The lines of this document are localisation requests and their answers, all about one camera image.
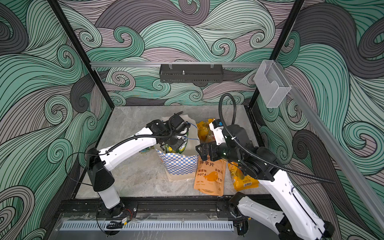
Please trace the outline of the gold snack bag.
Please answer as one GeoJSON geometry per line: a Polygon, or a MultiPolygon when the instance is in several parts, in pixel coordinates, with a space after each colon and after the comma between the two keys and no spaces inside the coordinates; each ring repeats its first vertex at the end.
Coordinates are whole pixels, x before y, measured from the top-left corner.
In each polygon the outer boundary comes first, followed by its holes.
{"type": "Polygon", "coordinates": [[[215,141],[214,133],[209,126],[214,120],[215,119],[208,119],[207,121],[201,121],[197,124],[198,137],[202,144],[215,141]]]}

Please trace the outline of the orange potato chips bag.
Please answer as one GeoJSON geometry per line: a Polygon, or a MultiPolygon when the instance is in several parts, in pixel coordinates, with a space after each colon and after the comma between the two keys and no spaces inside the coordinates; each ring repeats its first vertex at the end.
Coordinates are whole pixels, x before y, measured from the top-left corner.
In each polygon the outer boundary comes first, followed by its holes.
{"type": "Polygon", "coordinates": [[[210,196],[223,196],[226,162],[199,159],[194,189],[210,196]]]}

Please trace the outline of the blue checkered paper bag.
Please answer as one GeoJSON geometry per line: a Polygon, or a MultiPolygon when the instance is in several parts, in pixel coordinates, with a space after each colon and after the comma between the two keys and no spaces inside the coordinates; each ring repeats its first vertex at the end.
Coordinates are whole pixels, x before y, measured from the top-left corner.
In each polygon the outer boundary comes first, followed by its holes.
{"type": "Polygon", "coordinates": [[[193,179],[198,168],[199,154],[196,146],[200,144],[196,121],[189,115],[181,115],[181,118],[190,123],[188,133],[182,137],[184,144],[177,153],[167,152],[159,144],[155,145],[156,152],[165,168],[169,181],[181,181],[193,179]]]}

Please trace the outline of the yellow snack bag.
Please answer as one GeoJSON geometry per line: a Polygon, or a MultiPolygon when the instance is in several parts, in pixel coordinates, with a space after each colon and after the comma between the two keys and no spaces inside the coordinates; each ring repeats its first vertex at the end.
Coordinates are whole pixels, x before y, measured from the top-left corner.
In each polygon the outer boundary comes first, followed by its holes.
{"type": "Polygon", "coordinates": [[[245,176],[238,168],[237,163],[228,163],[234,189],[239,192],[242,190],[254,189],[259,187],[259,181],[250,176],[245,176]]]}

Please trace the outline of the green white snack bag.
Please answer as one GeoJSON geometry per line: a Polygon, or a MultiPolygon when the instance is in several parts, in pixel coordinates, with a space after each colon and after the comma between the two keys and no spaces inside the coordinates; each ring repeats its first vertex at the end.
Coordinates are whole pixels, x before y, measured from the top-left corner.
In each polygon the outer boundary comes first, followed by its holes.
{"type": "Polygon", "coordinates": [[[145,153],[148,153],[149,151],[151,151],[151,150],[153,150],[153,149],[154,149],[153,146],[152,146],[152,147],[147,147],[147,148],[145,148],[145,149],[139,151],[139,153],[140,153],[140,154],[145,154],[145,153]]]}

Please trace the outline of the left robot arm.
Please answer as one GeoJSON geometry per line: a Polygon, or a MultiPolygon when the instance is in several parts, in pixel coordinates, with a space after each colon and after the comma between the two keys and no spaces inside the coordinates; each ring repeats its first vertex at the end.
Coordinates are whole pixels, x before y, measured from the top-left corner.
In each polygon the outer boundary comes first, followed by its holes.
{"type": "Polygon", "coordinates": [[[175,113],[165,122],[153,120],[136,134],[111,147],[102,150],[92,148],[84,153],[90,186],[103,201],[100,212],[105,212],[107,218],[121,217],[125,210],[115,188],[112,170],[131,156],[157,144],[179,149],[192,125],[181,114],[182,112],[175,113]]]}

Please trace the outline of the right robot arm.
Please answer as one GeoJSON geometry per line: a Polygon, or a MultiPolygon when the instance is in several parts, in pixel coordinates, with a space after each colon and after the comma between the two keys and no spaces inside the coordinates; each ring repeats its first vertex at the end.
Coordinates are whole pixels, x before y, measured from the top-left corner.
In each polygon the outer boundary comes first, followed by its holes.
{"type": "Polygon", "coordinates": [[[335,232],[334,225],[322,220],[309,207],[289,174],[310,179],[311,184],[334,184],[335,181],[288,169],[269,149],[253,146],[244,128],[225,122],[222,110],[225,98],[229,98],[232,104],[236,103],[229,93],[221,96],[218,106],[220,118],[211,123],[215,141],[198,145],[196,151],[202,161],[225,160],[229,164],[236,163],[245,176],[259,181],[280,207],[280,211],[276,211],[245,194],[237,193],[230,199],[232,215],[258,221],[275,232],[281,240],[331,238],[335,232]]]}

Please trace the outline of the black perforated wall tray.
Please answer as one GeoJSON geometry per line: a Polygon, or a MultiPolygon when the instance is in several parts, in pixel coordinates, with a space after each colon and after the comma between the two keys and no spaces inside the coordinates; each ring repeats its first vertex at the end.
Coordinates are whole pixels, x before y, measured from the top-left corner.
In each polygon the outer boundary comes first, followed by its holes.
{"type": "Polygon", "coordinates": [[[163,83],[221,83],[224,69],[222,65],[161,65],[159,75],[163,83]]]}

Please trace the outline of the clear plastic wall holder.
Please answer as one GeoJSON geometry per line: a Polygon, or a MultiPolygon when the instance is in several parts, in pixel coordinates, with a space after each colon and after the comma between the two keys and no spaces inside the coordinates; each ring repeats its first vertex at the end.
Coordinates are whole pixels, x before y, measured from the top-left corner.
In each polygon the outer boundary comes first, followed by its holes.
{"type": "Polygon", "coordinates": [[[283,66],[273,60],[262,61],[254,82],[267,108],[278,108],[292,89],[283,66]]]}

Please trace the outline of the back aluminium rail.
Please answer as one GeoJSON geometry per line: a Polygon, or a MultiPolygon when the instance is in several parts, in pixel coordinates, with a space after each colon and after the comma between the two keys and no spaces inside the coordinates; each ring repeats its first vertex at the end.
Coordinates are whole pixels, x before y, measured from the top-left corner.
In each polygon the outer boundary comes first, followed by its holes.
{"type": "Polygon", "coordinates": [[[161,65],[222,65],[223,68],[258,68],[261,63],[255,62],[140,62],[140,61],[96,61],[90,62],[92,68],[159,68],[161,65]]]}

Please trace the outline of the aluminium rail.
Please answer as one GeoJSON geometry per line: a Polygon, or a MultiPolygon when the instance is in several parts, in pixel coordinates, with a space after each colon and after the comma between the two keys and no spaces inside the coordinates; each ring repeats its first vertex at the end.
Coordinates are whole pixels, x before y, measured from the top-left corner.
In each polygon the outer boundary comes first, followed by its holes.
{"type": "Polygon", "coordinates": [[[322,120],[319,115],[321,109],[320,104],[317,102],[316,91],[313,90],[310,83],[305,83],[302,87],[300,83],[295,82],[278,62],[272,61],[272,66],[280,75],[280,78],[284,82],[284,86],[289,86],[291,88],[289,93],[292,98],[295,99],[302,110],[302,113],[307,117],[319,138],[323,141],[331,157],[344,172],[371,216],[374,218],[380,229],[383,230],[384,203],[354,164],[347,151],[322,120]]]}
{"type": "Polygon", "coordinates": [[[258,68],[261,63],[255,62],[140,62],[140,61],[96,61],[90,62],[92,68],[159,68],[161,65],[222,65],[223,68],[258,68]]]}

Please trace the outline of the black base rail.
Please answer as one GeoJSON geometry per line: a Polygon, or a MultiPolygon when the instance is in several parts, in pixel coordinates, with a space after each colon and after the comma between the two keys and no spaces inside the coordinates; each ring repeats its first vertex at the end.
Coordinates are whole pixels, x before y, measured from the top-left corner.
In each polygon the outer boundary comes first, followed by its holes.
{"type": "Polygon", "coordinates": [[[62,201],[54,219],[60,217],[124,218],[141,217],[144,214],[208,214],[219,219],[243,220],[240,213],[235,213],[231,206],[232,196],[187,196],[187,197],[123,197],[123,207],[107,210],[100,199],[62,201]]]}

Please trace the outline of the right aluminium rail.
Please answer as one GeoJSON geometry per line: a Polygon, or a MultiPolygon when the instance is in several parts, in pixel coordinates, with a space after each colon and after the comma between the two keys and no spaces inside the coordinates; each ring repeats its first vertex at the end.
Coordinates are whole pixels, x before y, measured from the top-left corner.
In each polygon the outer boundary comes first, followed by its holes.
{"type": "Polygon", "coordinates": [[[319,138],[323,141],[331,157],[344,172],[371,216],[374,218],[380,229],[383,230],[384,203],[354,164],[347,151],[322,120],[319,115],[321,109],[320,104],[317,102],[316,91],[313,90],[310,83],[305,83],[302,87],[300,83],[295,82],[278,62],[272,61],[272,66],[280,75],[280,78],[284,82],[284,86],[289,86],[291,88],[289,93],[292,98],[295,99],[302,110],[302,113],[307,117],[319,138]]]}

